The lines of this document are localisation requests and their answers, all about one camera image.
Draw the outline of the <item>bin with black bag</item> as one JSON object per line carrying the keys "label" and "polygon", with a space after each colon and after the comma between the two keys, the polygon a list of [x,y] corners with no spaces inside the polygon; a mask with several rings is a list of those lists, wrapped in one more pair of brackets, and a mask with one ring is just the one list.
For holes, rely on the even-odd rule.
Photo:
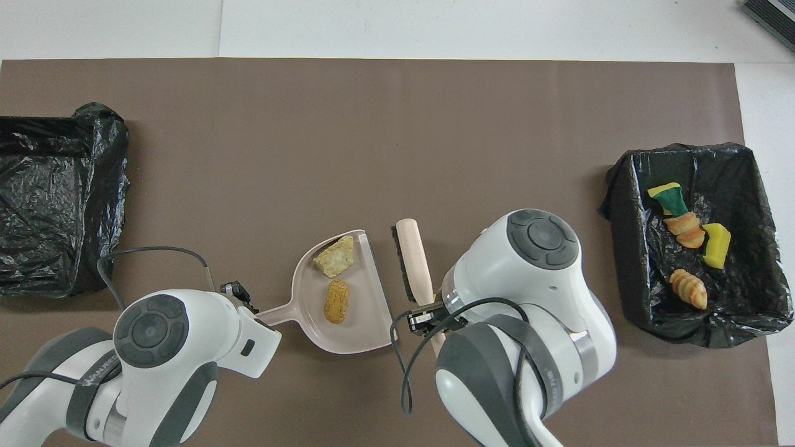
{"label": "bin with black bag", "polygon": [[91,102],[69,118],[0,117],[0,297],[101,291],[130,182],[130,132]]}
{"label": "bin with black bag", "polygon": [[[651,187],[678,182],[689,211],[732,234],[724,269],[703,247],[679,245]],[[737,143],[672,144],[627,151],[606,175],[600,214],[611,225],[622,310],[635,326],[670,343],[732,348],[793,321],[777,229],[753,151]],[[707,289],[707,309],[682,302],[670,275],[684,269]]]}

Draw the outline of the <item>pink plastic dustpan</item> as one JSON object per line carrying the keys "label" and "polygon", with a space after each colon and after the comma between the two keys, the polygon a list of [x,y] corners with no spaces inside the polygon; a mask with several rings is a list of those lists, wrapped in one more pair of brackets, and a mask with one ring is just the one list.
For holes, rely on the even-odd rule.
{"label": "pink plastic dustpan", "polygon": [[[345,319],[332,323],[324,316],[332,280],[314,264],[314,258],[345,237],[352,238],[354,263],[337,278],[346,282],[350,297]],[[296,265],[289,302],[259,312],[258,318],[271,326],[296,322],[311,342],[329,353],[365,353],[389,345],[392,319],[366,232],[345,232],[312,247]]]}

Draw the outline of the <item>dark ribbed device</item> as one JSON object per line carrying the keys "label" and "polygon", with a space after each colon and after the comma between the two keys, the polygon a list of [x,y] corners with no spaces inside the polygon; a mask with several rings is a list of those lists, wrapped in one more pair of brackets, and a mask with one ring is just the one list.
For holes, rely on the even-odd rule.
{"label": "dark ribbed device", "polygon": [[739,0],[739,7],[795,53],[795,0]]}

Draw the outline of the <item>brown bread nugget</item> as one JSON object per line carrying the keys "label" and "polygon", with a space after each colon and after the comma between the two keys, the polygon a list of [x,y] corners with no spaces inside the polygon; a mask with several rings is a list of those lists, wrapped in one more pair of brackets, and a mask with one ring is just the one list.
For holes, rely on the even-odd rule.
{"label": "brown bread nugget", "polygon": [[343,280],[333,280],[327,288],[324,317],[330,323],[342,323],[347,317],[350,287]]}

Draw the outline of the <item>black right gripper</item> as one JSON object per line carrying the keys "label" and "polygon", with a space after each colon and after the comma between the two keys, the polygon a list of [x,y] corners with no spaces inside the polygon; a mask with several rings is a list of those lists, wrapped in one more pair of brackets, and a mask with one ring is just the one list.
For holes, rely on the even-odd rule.
{"label": "black right gripper", "polygon": [[456,316],[450,317],[451,312],[446,308],[442,300],[435,300],[434,309],[411,309],[407,314],[409,330],[415,336],[428,336],[435,331],[434,335],[442,335],[454,332],[468,325],[466,318]]}

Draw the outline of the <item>beige ridged bread piece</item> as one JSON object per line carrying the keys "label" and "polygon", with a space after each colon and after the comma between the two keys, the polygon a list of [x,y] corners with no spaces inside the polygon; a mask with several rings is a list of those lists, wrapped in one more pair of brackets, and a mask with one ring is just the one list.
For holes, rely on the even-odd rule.
{"label": "beige ridged bread piece", "polygon": [[668,282],[670,282],[674,294],[676,294],[682,302],[690,304],[696,309],[707,309],[707,289],[703,281],[696,277],[696,275],[679,268],[672,272]]}

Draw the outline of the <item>orange striped bread piece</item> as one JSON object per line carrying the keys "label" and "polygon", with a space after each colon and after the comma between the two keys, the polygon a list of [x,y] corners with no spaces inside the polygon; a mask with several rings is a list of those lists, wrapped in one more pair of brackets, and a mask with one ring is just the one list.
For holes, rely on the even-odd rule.
{"label": "orange striped bread piece", "polygon": [[663,220],[663,223],[681,246],[698,249],[706,240],[706,232],[701,226],[699,216],[693,211],[668,217]]}

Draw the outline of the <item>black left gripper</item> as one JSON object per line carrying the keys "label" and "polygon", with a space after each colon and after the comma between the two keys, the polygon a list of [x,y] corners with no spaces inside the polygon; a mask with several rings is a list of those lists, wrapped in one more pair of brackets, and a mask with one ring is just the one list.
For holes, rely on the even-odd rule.
{"label": "black left gripper", "polygon": [[249,292],[239,281],[222,284],[220,286],[220,291],[222,294],[227,294],[237,299],[241,305],[253,312],[253,314],[256,315],[260,312],[257,308],[255,308],[255,306],[253,306]]}

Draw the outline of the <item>pink brush black bristles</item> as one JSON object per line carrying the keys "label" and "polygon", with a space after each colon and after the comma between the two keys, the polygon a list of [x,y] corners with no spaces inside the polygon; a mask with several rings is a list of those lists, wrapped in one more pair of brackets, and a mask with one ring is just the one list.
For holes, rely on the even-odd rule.
{"label": "pink brush black bristles", "polygon": [[435,311],[435,317],[426,320],[427,323],[441,322],[448,316],[448,311],[445,303],[438,299],[432,290],[434,286],[417,221],[414,219],[397,221],[392,227],[392,232],[407,294],[410,298],[414,298],[420,307],[430,306]]}

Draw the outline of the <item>brown paper table mat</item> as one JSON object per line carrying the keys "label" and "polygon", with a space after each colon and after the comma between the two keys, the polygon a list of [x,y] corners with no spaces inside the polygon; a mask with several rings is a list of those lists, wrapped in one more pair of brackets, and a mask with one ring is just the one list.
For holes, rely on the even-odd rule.
{"label": "brown paper table mat", "polygon": [[129,127],[120,249],[187,247],[256,307],[299,258],[364,229],[392,314],[410,307],[390,228],[418,221],[434,282],[497,218],[539,207],[584,245],[614,322],[612,371],[548,419],[566,445],[775,445],[766,340],[674,345],[622,315],[598,209],[625,151],[743,143],[730,63],[5,60],[0,115],[105,104]]}

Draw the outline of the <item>yellow green sponge piece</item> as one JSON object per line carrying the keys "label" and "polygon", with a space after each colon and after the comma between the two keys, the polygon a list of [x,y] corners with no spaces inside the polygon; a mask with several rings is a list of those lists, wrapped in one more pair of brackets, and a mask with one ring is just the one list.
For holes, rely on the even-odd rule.
{"label": "yellow green sponge piece", "polygon": [[663,186],[651,187],[651,189],[647,189],[647,194],[653,200],[658,201],[664,215],[678,217],[689,212],[683,198],[681,185],[678,182],[668,182]]}

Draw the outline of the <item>beige rough foam chunk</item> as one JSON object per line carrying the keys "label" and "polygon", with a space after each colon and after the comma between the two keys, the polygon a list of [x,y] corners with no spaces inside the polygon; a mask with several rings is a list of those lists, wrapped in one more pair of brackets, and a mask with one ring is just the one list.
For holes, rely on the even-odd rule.
{"label": "beige rough foam chunk", "polygon": [[354,238],[344,235],[312,259],[313,265],[327,278],[336,278],[355,263]]}

